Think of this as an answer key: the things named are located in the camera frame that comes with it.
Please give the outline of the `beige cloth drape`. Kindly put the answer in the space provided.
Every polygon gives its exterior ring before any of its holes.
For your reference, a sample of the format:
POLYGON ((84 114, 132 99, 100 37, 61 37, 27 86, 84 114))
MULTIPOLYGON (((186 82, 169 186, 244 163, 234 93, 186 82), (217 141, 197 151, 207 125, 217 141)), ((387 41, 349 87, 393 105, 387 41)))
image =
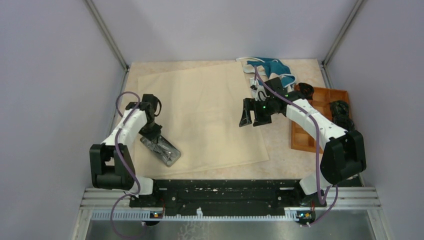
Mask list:
POLYGON ((258 127, 240 127, 243 101, 251 91, 240 62, 140 76, 139 95, 153 94, 162 104, 155 122, 180 152, 170 167, 141 142, 134 144, 139 176, 158 178, 268 161, 258 127))

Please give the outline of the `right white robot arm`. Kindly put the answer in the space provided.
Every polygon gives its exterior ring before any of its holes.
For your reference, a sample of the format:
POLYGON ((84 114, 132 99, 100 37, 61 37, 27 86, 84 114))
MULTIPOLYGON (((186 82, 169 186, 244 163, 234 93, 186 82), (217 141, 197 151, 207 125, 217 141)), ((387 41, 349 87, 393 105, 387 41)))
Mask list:
POLYGON ((273 78, 261 82, 264 99, 243 100, 240 127, 255 127, 272 122, 272 115, 282 114, 298 124, 319 144, 323 153, 317 152, 315 173, 299 182, 293 192, 293 200, 299 206, 307 206, 316 192, 363 172, 366 155, 363 135, 357 130, 347 130, 331 122, 299 91, 287 91, 281 80, 273 78))

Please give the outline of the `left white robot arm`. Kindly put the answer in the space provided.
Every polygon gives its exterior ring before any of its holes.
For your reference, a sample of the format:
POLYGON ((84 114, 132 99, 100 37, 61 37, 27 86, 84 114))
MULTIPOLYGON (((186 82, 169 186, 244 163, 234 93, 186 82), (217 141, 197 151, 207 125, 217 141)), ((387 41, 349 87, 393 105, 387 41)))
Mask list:
POLYGON ((89 149, 91 181, 94 188, 123 190, 140 196, 149 207, 160 202, 160 193, 154 189, 154 181, 136 175, 130 148, 138 136, 154 143, 161 134, 161 125, 155 122, 162 103, 153 94, 136 96, 125 111, 112 133, 102 142, 89 149))

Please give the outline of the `metal instrument tray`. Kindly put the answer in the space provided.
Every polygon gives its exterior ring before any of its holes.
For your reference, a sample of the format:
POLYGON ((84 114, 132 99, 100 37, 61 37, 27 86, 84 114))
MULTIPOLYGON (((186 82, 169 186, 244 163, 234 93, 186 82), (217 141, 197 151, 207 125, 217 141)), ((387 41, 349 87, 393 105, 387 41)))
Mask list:
POLYGON ((152 140, 143 136, 140 141, 168 168, 182 156, 182 153, 162 135, 152 140))

